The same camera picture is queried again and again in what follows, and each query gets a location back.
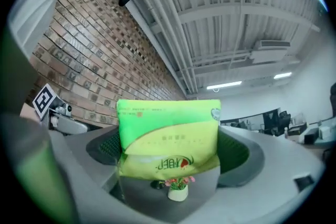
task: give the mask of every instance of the fluorescent light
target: fluorescent light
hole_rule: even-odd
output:
[[[292,75],[292,72],[284,73],[284,74],[279,74],[279,75],[276,75],[274,77],[274,79],[281,79],[281,78],[289,77],[290,75]]]
[[[328,11],[327,5],[326,5],[326,3],[324,2],[324,0],[318,0],[318,1],[322,4],[322,6],[324,7],[324,9],[325,9],[326,11]]]
[[[226,83],[226,84],[219,84],[219,85],[214,85],[214,86],[208,86],[208,87],[206,87],[206,89],[207,90],[218,89],[218,88],[235,86],[235,85],[240,85],[240,84],[241,84],[241,81],[237,81],[237,82],[231,82],[231,83]]]

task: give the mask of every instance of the white shirt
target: white shirt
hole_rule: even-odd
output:
[[[48,29],[57,0],[16,0],[7,23],[22,52],[29,59]]]

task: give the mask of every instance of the wall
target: wall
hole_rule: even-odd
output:
[[[308,123],[332,117],[330,87],[336,82],[336,42],[318,45],[301,71],[283,87],[222,98],[221,120],[242,118],[281,108],[292,117],[303,113]]]
[[[118,123],[119,99],[184,100],[160,56],[117,0],[58,0],[30,63],[40,76],[28,104],[49,83],[72,105],[75,119],[95,125]]]
[[[284,105],[284,96],[279,88],[260,92],[233,95],[221,99],[221,120],[244,118],[261,114]]]
[[[312,59],[283,89],[292,116],[303,112],[307,122],[332,117],[330,87],[336,82],[336,42],[319,44]]]

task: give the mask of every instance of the bottle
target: bottle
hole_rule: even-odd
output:
[[[288,138],[288,128],[285,127],[285,138],[287,139]]]

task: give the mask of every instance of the brick wall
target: brick wall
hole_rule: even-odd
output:
[[[75,119],[118,123],[119,99],[183,100],[160,56],[117,0],[58,0],[30,63],[39,72],[30,104],[49,83]]]

